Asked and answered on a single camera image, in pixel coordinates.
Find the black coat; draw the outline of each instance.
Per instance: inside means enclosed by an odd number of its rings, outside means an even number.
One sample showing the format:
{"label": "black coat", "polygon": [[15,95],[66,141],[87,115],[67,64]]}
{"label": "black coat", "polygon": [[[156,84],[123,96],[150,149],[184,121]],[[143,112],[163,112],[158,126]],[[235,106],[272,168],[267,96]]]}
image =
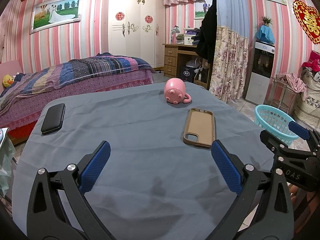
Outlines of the black coat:
{"label": "black coat", "polygon": [[217,0],[212,0],[212,5],[207,11],[200,28],[199,43],[196,53],[213,63],[217,39]]}

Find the striped quilt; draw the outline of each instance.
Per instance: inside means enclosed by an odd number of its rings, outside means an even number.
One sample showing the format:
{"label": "striped quilt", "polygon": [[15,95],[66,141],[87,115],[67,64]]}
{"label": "striped quilt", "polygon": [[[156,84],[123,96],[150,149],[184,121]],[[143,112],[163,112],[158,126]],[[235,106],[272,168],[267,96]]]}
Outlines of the striped quilt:
{"label": "striped quilt", "polygon": [[4,113],[14,102],[32,95],[60,89],[93,77],[120,74],[152,67],[141,58],[113,56],[110,53],[95,57],[73,59],[40,72],[28,73],[9,87],[0,98],[0,114]]}

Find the yellow duck plush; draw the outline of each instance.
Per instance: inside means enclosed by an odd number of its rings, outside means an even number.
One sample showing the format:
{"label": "yellow duck plush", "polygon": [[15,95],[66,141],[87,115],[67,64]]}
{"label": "yellow duck plush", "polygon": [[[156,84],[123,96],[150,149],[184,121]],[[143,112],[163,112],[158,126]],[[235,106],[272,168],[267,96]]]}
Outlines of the yellow duck plush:
{"label": "yellow duck plush", "polygon": [[14,82],[14,79],[10,75],[5,75],[2,80],[2,84],[7,88]]}

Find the pink mug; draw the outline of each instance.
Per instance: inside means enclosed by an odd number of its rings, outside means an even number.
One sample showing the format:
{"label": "pink mug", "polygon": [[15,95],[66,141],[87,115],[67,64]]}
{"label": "pink mug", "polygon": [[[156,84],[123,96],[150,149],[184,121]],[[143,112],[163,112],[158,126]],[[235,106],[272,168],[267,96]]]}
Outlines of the pink mug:
{"label": "pink mug", "polygon": [[164,85],[164,97],[172,104],[190,103],[191,96],[186,93],[186,85],[180,78],[170,78]]}

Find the red paper cut decoration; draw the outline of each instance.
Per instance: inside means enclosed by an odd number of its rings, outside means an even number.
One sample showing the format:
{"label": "red paper cut decoration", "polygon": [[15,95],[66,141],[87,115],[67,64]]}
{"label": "red paper cut decoration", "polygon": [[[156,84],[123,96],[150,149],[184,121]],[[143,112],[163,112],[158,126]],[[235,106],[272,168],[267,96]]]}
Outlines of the red paper cut decoration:
{"label": "red paper cut decoration", "polygon": [[116,14],[116,19],[117,19],[117,21],[122,21],[124,19],[124,13],[123,12],[118,12]]}
{"label": "red paper cut decoration", "polygon": [[294,14],[301,27],[314,44],[320,42],[320,14],[318,11],[307,6],[304,2],[296,0],[293,2]]}
{"label": "red paper cut decoration", "polygon": [[146,21],[146,23],[152,23],[153,22],[153,18],[150,15],[147,15],[144,20]]}

